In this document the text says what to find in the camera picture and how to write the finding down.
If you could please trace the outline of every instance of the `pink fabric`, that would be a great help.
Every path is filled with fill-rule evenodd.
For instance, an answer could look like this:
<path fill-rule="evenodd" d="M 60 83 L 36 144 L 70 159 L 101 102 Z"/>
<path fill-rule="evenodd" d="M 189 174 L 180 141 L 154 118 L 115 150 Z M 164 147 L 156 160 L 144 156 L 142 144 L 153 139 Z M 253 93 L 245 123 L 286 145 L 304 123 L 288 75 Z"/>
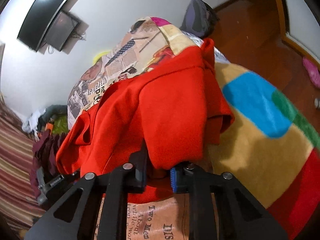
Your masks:
<path fill-rule="evenodd" d="M 153 20 L 153 22 L 158 26 L 158 27 L 161 27 L 163 25 L 168 25 L 168 24 L 171 24 L 169 23 L 168 21 L 164 20 L 164 19 L 161 19 L 161 18 L 158 18 L 158 17 L 151 17 L 151 20 Z"/>
<path fill-rule="evenodd" d="M 320 73 L 315 64 L 313 64 L 306 57 L 303 57 L 302 63 L 306 70 L 308 71 L 311 82 L 317 87 L 320 88 Z"/>

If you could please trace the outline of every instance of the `wooden baseboard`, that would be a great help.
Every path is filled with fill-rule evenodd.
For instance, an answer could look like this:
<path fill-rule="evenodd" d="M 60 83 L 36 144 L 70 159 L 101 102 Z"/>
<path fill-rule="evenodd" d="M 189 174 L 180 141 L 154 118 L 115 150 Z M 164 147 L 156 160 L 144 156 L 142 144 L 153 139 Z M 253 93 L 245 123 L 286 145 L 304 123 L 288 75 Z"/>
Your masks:
<path fill-rule="evenodd" d="M 278 9 L 278 15 L 279 15 L 279 22 L 280 22 L 280 34 L 281 39 L 284 43 L 286 43 L 288 46 L 293 48 L 295 51 L 297 51 L 299 54 L 305 56 L 307 59 L 309 59 L 312 63 L 314 63 L 318 69 L 320 70 L 320 61 L 316 60 L 315 57 L 313 57 L 306 49 L 304 49 L 302 46 L 300 46 L 293 38 L 290 38 L 289 36 L 289 26 L 288 26 L 288 20 L 286 19 L 287 15 L 287 5 L 284 0 L 276 0 L 277 9 Z"/>
<path fill-rule="evenodd" d="M 213 8 L 213 10 L 215 12 L 218 12 L 218 11 L 222 10 L 223 8 L 227 7 L 228 5 L 235 3 L 236 1 L 239 1 L 239 0 L 228 0 L 228 1 L 218 5 L 217 7 Z"/>

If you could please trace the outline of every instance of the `folded fabric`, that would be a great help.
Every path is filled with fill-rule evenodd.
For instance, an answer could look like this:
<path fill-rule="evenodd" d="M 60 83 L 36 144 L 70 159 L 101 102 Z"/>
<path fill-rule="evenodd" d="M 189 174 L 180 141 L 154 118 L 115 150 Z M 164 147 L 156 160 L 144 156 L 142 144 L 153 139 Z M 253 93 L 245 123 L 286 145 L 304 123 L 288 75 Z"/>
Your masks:
<path fill-rule="evenodd" d="M 155 169 L 203 157 L 205 143 L 219 143 L 233 114 L 215 79 L 213 41 L 191 46 L 151 72 L 111 85 L 83 112 L 58 150 L 60 173 L 81 169 L 97 175 L 125 163 L 143 138 Z M 172 194 L 169 178 L 149 180 L 132 203 Z"/>

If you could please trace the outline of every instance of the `red fabric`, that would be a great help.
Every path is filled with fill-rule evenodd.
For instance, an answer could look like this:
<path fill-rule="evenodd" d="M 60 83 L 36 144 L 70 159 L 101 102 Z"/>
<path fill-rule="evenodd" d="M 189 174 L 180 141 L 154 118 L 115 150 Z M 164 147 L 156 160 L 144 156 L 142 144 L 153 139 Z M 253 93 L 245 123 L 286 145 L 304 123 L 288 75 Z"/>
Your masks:
<path fill-rule="evenodd" d="M 57 153 L 61 173 L 81 168 L 97 175 L 127 162 L 147 143 L 155 169 L 169 170 L 203 156 L 204 139 L 219 143 L 233 115 L 215 79 L 213 41 L 186 48 L 171 60 L 132 79 L 111 85 L 100 102 L 82 113 Z M 147 203 L 172 194 L 169 178 L 148 181 Z"/>
<path fill-rule="evenodd" d="M 294 239 L 320 202 L 320 158 L 313 149 L 303 168 L 268 211 Z"/>

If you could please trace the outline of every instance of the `metal screw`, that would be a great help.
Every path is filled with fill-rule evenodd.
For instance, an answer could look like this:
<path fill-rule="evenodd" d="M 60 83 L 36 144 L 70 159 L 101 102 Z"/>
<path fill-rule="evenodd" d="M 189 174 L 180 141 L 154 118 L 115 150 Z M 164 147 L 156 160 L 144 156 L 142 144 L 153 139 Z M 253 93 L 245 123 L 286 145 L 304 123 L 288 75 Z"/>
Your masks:
<path fill-rule="evenodd" d="M 193 165 L 193 163 L 189 163 L 186 168 L 187 170 L 193 170 L 195 166 Z"/>
<path fill-rule="evenodd" d="M 131 170 L 133 168 L 133 165 L 131 163 L 125 163 L 123 164 L 122 168 L 125 170 Z"/>
<path fill-rule="evenodd" d="M 90 180 L 90 179 L 93 179 L 95 176 L 95 174 L 93 172 L 88 172 L 84 178 L 87 179 L 87 180 Z"/>
<path fill-rule="evenodd" d="M 225 179 L 232 179 L 233 175 L 230 173 L 230 172 L 224 172 L 222 174 L 222 176 L 225 178 Z"/>

